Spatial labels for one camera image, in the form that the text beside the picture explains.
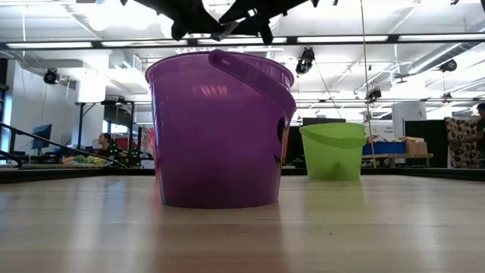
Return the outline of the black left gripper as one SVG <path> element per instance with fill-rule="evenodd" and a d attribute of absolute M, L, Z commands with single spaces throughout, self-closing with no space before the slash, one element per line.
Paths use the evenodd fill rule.
<path fill-rule="evenodd" d="M 171 36 L 181 40 L 186 34 L 212 34 L 222 26 L 204 9 L 202 0 L 134 0 L 173 21 Z"/>

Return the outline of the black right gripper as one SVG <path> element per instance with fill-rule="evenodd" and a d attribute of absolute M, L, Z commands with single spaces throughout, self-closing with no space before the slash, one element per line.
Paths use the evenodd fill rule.
<path fill-rule="evenodd" d="M 233 4 L 219 19 L 221 24 L 238 21 L 237 34 L 260 36 L 264 44 L 274 40 L 270 28 L 273 17 L 287 16 L 288 11 L 296 6 L 314 0 L 245 0 L 244 4 Z"/>

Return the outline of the purple plastic bucket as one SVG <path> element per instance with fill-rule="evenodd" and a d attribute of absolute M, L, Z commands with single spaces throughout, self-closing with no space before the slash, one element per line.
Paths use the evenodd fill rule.
<path fill-rule="evenodd" d="M 293 74 L 268 58 L 215 49 L 162 59 L 152 94 L 161 201 L 241 209 L 277 201 Z"/>

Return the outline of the pink plastic bucket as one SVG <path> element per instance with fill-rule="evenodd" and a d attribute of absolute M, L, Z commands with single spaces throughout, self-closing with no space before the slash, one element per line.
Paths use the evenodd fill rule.
<path fill-rule="evenodd" d="M 152 157 L 154 162 L 154 169 L 155 169 L 155 177 L 158 178 L 158 158 L 157 158 L 157 149 L 156 149 L 156 141 L 155 141 L 155 129 L 152 127 L 149 131 L 149 145 L 152 149 Z"/>

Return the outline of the green plastic bucket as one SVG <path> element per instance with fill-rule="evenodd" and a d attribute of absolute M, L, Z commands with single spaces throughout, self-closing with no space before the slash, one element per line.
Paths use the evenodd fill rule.
<path fill-rule="evenodd" d="M 299 128 L 305 164 L 312 180 L 357 181 L 361 176 L 365 126 L 352 123 L 312 124 Z"/>

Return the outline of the colourful objects pile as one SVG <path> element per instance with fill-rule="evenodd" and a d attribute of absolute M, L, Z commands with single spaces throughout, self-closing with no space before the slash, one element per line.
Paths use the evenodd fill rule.
<path fill-rule="evenodd" d="M 76 155 L 63 158 L 61 162 L 65 165 L 105 165 L 108 161 L 92 155 Z"/>

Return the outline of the white pillar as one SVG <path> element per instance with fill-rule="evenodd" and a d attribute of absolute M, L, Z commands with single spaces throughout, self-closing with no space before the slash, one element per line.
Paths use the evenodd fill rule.
<path fill-rule="evenodd" d="M 405 121 L 425 121 L 427 119 L 425 102 L 399 102 L 392 107 L 393 126 L 402 129 Z"/>

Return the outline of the blue plastic bin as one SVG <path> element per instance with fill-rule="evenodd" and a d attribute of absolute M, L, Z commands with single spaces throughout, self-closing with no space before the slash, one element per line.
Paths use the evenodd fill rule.
<path fill-rule="evenodd" d="M 405 154 L 405 143 L 377 142 L 363 146 L 362 155 Z"/>

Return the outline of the dark computer monitor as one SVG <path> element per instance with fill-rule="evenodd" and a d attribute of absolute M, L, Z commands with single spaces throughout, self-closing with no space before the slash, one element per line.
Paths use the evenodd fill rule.
<path fill-rule="evenodd" d="M 52 124 L 41 125 L 33 128 L 33 135 L 49 140 L 52 133 Z M 43 140 L 33 139 L 31 149 L 48 148 L 50 143 Z"/>

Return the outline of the wooden bench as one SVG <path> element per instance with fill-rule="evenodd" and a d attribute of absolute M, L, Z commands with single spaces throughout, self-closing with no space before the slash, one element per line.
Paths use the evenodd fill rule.
<path fill-rule="evenodd" d="M 363 155 L 362 158 L 364 160 L 373 160 L 376 162 L 378 159 L 388 158 L 389 164 L 391 168 L 396 166 L 397 159 L 425 159 L 426 166 L 430 167 L 430 159 L 433 158 L 433 153 L 427 154 L 378 154 L 378 155 Z"/>

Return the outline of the brown cardboard box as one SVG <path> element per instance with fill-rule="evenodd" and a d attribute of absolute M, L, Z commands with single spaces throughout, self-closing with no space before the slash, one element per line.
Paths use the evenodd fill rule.
<path fill-rule="evenodd" d="M 425 155 L 427 151 L 426 142 L 407 142 L 405 144 L 405 152 L 409 155 Z"/>

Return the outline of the black partition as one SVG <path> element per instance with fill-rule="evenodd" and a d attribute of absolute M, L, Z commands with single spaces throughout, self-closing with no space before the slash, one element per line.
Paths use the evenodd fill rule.
<path fill-rule="evenodd" d="M 424 139 L 427 151 L 433 153 L 431 168 L 447 168 L 448 140 L 444 120 L 406 121 L 405 135 Z"/>

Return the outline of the patterned cloth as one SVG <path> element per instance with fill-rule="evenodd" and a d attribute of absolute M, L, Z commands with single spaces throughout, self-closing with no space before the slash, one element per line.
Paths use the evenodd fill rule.
<path fill-rule="evenodd" d="M 451 168 L 478 169 L 479 152 L 476 142 L 463 142 L 477 133 L 478 120 L 445 118 Z"/>

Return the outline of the black table frame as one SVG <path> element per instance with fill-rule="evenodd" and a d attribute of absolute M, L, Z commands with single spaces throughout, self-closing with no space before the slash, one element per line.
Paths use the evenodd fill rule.
<path fill-rule="evenodd" d="M 121 107 L 125 105 L 130 106 L 130 122 L 128 125 L 128 137 L 127 137 L 127 149 L 132 149 L 132 141 L 133 141 L 133 125 L 134 125 L 134 111 L 136 110 L 136 104 L 134 101 L 128 101 L 125 99 L 118 99 L 118 100 L 103 100 L 101 102 L 76 102 L 75 105 L 80 107 L 80 116 L 79 116 L 79 125 L 78 125 L 78 140 L 77 140 L 77 148 L 81 147 L 81 136 L 83 132 L 83 119 L 84 115 L 87 114 L 94 106 L 106 106 L 106 105 L 114 105 L 116 107 Z"/>

